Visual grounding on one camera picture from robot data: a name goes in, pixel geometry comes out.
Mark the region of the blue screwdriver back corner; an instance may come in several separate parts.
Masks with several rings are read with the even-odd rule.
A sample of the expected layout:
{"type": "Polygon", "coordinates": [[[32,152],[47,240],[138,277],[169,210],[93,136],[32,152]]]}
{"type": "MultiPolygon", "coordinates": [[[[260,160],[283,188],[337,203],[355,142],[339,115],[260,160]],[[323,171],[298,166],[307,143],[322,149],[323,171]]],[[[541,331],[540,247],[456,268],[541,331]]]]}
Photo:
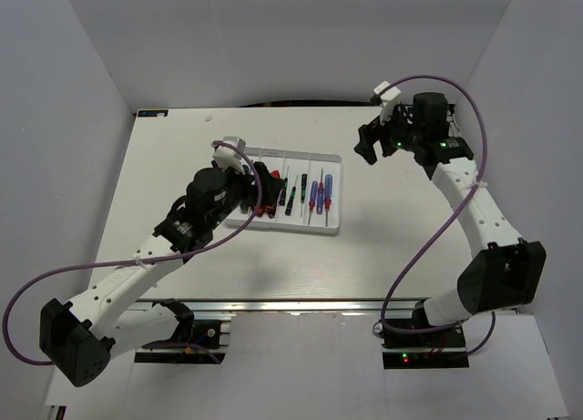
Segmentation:
{"type": "Polygon", "coordinates": [[[316,197],[316,213],[318,215],[322,215],[323,205],[324,205],[324,182],[323,182],[323,169],[321,169],[321,176],[316,197]]]}

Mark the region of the blue screwdriver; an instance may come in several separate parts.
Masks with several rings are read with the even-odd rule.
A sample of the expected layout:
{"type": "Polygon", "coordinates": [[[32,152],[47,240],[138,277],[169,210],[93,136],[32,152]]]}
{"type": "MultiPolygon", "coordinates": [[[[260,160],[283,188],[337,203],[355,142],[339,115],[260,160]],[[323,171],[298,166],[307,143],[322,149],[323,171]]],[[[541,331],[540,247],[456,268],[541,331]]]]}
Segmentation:
{"type": "Polygon", "coordinates": [[[316,206],[316,200],[317,200],[317,196],[318,196],[318,187],[319,187],[319,182],[317,180],[314,180],[311,184],[311,189],[310,189],[308,225],[311,224],[312,214],[313,214],[313,211],[314,211],[315,206],[316,206]]]}
{"type": "Polygon", "coordinates": [[[333,176],[327,174],[324,178],[324,211],[325,211],[325,226],[329,224],[329,212],[332,205],[332,186],[333,176]]]}

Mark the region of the black green precision screwdriver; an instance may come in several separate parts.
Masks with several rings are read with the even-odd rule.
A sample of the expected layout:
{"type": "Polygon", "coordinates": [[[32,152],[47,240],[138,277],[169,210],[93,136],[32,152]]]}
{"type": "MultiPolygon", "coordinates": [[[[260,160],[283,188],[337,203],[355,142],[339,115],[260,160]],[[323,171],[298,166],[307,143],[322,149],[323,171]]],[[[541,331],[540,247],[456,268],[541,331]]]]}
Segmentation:
{"type": "Polygon", "coordinates": [[[279,198],[279,206],[285,206],[285,204],[286,204],[289,169],[290,169],[290,167],[288,166],[284,172],[283,186],[282,186],[281,194],[280,194],[280,198],[279,198]]]}
{"type": "Polygon", "coordinates": [[[294,203],[294,199],[295,199],[295,195],[296,195],[296,190],[297,190],[297,182],[298,182],[298,178],[299,176],[296,176],[295,181],[291,187],[291,193],[289,195],[289,198],[287,200],[286,203],[286,207],[285,207],[285,212],[284,214],[286,216],[291,216],[292,215],[292,209],[293,209],[293,203],[294,203]]]}
{"type": "Polygon", "coordinates": [[[308,180],[308,174],[302,173],[302,175],[301,175],[300,218],[302,218],[303,211],[304,211],[304,202],[305,202],[305,198],[306,198],[307,180],[308,180]]]}

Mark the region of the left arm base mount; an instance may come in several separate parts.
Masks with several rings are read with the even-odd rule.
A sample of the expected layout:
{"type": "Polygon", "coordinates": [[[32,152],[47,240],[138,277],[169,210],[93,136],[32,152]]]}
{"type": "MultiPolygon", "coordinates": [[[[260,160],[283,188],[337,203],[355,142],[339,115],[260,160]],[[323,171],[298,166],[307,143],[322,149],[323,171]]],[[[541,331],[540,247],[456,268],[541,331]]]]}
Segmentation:
{"type": "Polygon", "coordinates": [[[186,303],[174,299],[151,305],[172,312],[178,322],[166,340],[151,342],[154,348],[135,352],[136,364],[221,364],[230,337],[230,319],[193,312],[186,303]]]}

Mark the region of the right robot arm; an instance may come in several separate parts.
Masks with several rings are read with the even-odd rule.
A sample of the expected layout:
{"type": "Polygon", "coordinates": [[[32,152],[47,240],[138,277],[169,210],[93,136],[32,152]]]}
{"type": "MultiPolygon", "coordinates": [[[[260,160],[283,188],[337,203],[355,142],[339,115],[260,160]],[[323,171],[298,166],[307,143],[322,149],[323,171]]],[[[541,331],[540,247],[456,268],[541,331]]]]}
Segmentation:
{"type": "Polygon", "coordinates": [[[396,87],[381,84],[372,101],[378,117],[359,129],[354,150],[366,162],[410,152],[429,180],[442,192],[465,234],[472,260],[447,292],[420,301],[406,329],[421,345],[441,339],[445,327],[475,314],[533,302],[547,253],[538,241],[526,241],[506,219],[479,178],[479,168],[466,141],[451,133],[450,106],[444,94],[423,92],[406,106],[396,87]]]}

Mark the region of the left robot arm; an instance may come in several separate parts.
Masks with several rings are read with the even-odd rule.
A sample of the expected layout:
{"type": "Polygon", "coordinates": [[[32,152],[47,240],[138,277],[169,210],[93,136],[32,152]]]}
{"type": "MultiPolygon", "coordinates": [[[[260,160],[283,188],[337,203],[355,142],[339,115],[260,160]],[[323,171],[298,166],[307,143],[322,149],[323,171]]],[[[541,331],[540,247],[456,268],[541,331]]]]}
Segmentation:
{"type": "Polygon", "coordinates": [[[187,343],[194,315],[181,302],[164,299],[139,317],[122,315],[155,283],[186,264],[194,251],[206,247],[214,230],[240,205],[272,205],[282,187],[282,179],[260,161],[241,170],[218,165],[199,170],[128,266],[118,266],[67,302],[53,299],[43,306],[41,351],[73,386],[81,387],[128,350],[160,341],[187,343]]]}

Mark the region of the black green precision screwdriver front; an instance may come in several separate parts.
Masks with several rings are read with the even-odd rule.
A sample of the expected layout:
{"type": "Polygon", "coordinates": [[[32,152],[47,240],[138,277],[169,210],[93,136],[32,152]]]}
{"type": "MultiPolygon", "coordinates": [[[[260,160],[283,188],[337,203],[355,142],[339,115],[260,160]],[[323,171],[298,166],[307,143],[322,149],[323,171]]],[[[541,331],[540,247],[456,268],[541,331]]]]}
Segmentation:
{"type": "Polygon", "coordinates": [[[286,204],[289,169],[290,169],[290,167],[288,166],[284,172],[283,186],[282,186],[281,194],[280,194],[280,198],[279,198],[279,206],[285,206],[285,204],[286,204]]]}

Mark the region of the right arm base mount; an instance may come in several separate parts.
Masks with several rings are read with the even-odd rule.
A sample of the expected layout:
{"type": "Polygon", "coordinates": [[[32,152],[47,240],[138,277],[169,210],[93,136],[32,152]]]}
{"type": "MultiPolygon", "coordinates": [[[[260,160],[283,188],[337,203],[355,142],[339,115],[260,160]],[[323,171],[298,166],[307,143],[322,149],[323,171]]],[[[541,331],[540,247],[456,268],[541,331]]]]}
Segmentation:
{"type": "Polygon", "coordinates": [[[469,367],[465,335],[460,324],[435,333],[401,334],[387,331],[378,321],[372,331],[382,342],[384,370],[469,367]]]}

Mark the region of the blue screwdriver front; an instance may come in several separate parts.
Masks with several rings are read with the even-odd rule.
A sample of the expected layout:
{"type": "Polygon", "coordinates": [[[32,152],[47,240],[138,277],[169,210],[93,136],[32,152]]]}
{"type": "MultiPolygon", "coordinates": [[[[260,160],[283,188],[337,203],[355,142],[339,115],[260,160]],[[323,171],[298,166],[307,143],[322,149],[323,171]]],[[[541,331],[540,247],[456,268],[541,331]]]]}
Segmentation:
{"type": "Polygon", "coordinates": [[[317,200],[317,196],[318,196],[318,187],[319,187],[319,182],[317,180],[314,180],[311,184],[311,189],[310,189],[308,225],[311,224],[312,214],[313,214],[313,211],[314,211],[315,206],[316,206],[316,200],[317,200]]]}

